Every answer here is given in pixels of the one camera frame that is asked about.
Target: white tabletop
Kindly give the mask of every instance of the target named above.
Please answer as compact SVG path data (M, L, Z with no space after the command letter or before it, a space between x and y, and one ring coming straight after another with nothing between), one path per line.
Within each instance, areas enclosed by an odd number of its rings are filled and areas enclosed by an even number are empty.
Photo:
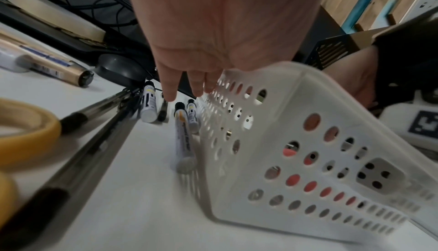
M0 69L0 97L24 101L62 118L122 90L99 76L86 89L37 73ZM178 93L178 101L187 96ZM171 114L173 103L169 105ZM115 115L111 111L78 133L62 137L49 154L6 171L17 181L21 203L47 181ZM132 119L84 189L60 212L41 239L27 250L197 251L197 250L437 250L438 242L407 222L386 242L341 243L245 227L216 220L210 212L202 168L176 174L174 123Z

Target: black marker cap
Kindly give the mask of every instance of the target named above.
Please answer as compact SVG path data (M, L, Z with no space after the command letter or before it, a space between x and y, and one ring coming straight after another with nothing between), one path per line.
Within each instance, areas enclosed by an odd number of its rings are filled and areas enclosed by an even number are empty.
M186 110L186 105L184 105L183 102L178 102L175 104L175 112L177 112L177 110Z
M154 82L152 82L152 81L146 81L145 86L147 86L147 85L151 85L155 88Z

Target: basket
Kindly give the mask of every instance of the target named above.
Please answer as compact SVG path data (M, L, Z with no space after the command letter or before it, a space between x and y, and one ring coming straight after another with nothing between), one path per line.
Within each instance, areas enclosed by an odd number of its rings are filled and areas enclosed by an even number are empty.
M438 167L314 68L227 70L197 106L218 219L369 242L434 205Z

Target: finger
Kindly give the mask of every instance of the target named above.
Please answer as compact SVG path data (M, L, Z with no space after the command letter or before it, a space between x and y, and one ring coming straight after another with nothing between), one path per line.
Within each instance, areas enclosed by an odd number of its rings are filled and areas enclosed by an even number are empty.
M205 72L197 70L187 71L187 76L193 95L196 97L201 97L203 94Z
M222 75L222 69L205 74L204 91L206 93L211 93L213 91L221 75Z
M174 101L177 97L178 85L183 72L169 68L160 62L156 62L156 69L160 77L164 99L167 102Z

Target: desk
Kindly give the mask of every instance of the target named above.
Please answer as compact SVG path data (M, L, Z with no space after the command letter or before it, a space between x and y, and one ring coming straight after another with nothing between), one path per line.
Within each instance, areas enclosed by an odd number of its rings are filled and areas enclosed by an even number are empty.
M24 101L62 118L119 92L99 76L86 89L37 73L0 69L0 97ZM178 93L178 101L187 96ZM103 124L107 113L79 133L59 140L42 158L6 171L17 181L21 203L47 181ZM114 160L101 166L80 195L63 209L32 251L435 251L438 242L407 222L386 242L360 246L277 233L217 221L209 210L202 168L182 176L170 168L174 158L174 123L147 124L133 118Z

